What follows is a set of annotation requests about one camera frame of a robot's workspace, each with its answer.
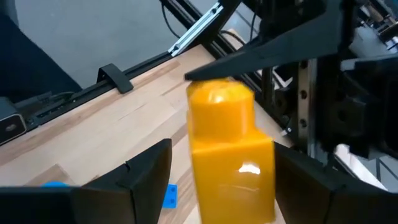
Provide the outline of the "black aluminium rig frame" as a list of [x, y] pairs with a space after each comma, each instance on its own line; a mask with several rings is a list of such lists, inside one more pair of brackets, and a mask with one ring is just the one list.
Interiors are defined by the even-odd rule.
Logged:
[[[282, 35], [322, 15], [326, 11], [326, 2], [327, 0], [303, 0], [265, 12], [265, 16], [269, 17], [261, 23], [260, 40], [265, 42], [265, 34]], [[225, 22], [226, 19], [219, 17], [229, 17], [227, 12], [234, 11], [236, 6], [237, 3], [233, 4], [233, 0], [220, 0], [220, 3], [202, 15], [180, 40], [187, 37], [191, 44], [194, 40], [202, 38], [202, 34], [208, 37], [210, 34], [215, 35], [217, 27], [213, 25], [216, 22]], [[139, 66], [122, 72], [111, 63], [99, 68], [97, 84], [82, 90], [42, 49], [22, 33], [7, 13], [0, 12], [0, 96], [8, 98], [23, 116], [27, 126], [26, 132], [46, 122], [39, 118], [42, 113], [45, 118], [53, 119], [50, 118], [52, 115], [48, 114], [51, 112], [50, 109], [56, 108], [57, 103], [71, 107], [73, 100], [82, 100], [82, 104], [112, 88], [117, 88], [120, 93], [127, 93], [134, 88], [130, 80], [140, 75]], [[276, 26], [283, 29], [265, 31], [265, 22], [270, 22], [271, 28]], [[158, 55], [150, 59], [148, 65], [143, 63], [140, 66], [151, 68], [155, 62], [171, 57], [172, 53], [181, 52], [187, 45], [183, 44], [177, 42], [171, 48], [171, 52]]]

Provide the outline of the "large yellow toy brick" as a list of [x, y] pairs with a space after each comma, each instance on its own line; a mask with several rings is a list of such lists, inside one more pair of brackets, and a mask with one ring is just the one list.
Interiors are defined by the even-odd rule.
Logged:
[[257, 126], [254, 93], [228, 79], [191, 82], [187, 129], [202, 224], [275, 220], [274, 142]]

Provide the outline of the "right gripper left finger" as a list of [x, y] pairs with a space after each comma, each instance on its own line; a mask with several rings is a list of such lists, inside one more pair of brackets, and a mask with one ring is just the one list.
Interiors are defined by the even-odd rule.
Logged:
[[157, 224], [171, 163], [163, 139], [82, 186], [0, 187], [0, 224]]

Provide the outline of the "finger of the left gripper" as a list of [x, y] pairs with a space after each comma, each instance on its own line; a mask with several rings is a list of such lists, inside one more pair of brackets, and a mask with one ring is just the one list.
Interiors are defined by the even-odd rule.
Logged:
[[338, 52], [341, 43], [341, 0], [327, 0], [326, 11], [257, 47], [241, 48], [185, 74], [200, 81], [235, 76], [262, 68], [299, 62]]

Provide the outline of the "flat blue toy brick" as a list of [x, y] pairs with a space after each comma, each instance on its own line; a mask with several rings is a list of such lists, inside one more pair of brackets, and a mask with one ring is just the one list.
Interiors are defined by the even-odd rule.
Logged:
[[177, 208], [178, 204], [178, 185], [169, 184], [166, 188], [162, 208]]

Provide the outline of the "blue single-stud toy block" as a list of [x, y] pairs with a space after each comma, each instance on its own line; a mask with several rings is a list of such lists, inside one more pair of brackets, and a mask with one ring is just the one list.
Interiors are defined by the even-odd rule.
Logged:
[[68, 184], [61, 181], [49, 181], [42, 185], [42, 187], [68, 187]]

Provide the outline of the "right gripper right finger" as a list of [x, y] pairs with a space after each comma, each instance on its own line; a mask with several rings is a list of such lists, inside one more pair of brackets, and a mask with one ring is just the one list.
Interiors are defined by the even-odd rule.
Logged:
[[275, 193], [286, 224], [398, 224], [398, 194], [279, 143]]

